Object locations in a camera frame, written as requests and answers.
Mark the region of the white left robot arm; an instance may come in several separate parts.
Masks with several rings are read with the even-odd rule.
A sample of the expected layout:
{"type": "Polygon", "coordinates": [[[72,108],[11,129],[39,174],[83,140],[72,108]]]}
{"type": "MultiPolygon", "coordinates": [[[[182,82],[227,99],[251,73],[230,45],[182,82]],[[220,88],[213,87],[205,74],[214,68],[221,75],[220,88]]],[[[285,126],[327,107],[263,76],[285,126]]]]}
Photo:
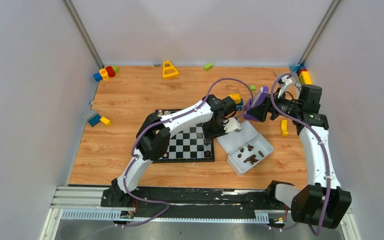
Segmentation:
{"type": "Polygon", "coordinates": [[[169,115],[149,114],[136,135],[129,164],[103,192],[101,206],[129,206],[133,201],[132,191],[136,190],[146,169],[167,152],[170,139],[179,132],[201,124],[203,137],[209,142],[231,132],[228,124],[234,124],[234,130],[238,130],[238,121],[230,116],[236,110],[236,103],[231,97],[219,99],[210,94],[196,104],[169,115]]]}

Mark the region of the brown chess piece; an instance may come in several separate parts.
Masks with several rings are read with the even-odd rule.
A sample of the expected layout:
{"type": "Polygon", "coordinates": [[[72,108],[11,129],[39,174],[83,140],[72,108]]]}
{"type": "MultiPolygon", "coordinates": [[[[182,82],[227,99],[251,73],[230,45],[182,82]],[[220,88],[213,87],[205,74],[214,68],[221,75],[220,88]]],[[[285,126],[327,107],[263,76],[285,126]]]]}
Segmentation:
{"type": "Polygon", "coordinates": [[[210,158],[212,156],[212,152],[210,150],[206,150],[204,153],[205,158],[210,158]]]}

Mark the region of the black white chess board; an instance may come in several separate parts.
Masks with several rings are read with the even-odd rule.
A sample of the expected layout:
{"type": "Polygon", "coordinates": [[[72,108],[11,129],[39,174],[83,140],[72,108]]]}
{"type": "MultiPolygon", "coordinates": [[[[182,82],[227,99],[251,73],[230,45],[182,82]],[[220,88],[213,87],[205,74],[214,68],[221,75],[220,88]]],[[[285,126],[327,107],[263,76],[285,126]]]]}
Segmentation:
{"type": "Polygon", "coordinates": [[[166,153],[154,163],[214,162],[216,158],[214,141],[205,142],[202,125],[202,123],[198,123],[173,135],[169,140],[166,153]],[[206,150],[211,151],[211,157],[205,157],[206,150]]]}

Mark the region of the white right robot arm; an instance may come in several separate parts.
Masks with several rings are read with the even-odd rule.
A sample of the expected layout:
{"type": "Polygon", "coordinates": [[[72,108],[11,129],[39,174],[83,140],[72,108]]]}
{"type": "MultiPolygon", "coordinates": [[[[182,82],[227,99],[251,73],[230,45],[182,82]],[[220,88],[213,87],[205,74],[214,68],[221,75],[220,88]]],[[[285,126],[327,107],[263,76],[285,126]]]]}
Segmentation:
{"type": "Polygon", "coordinates": [[[248,101],[247,114],[252,120],[264,122],[268,113],[275,120],[281,110],[296,126],[304,147],[307,167],[307,185],[297,189],[292,183],[273,180],[267,187],[266,204],[272,209],[286,205],[294,222],[335,229],[352,202],[349,191],[343,190],[336,178],[329,150],[329,124],[327,116],[319,113],[322,88],[304,84],[298,98],[273,95],[263,86],[248,101]]]}

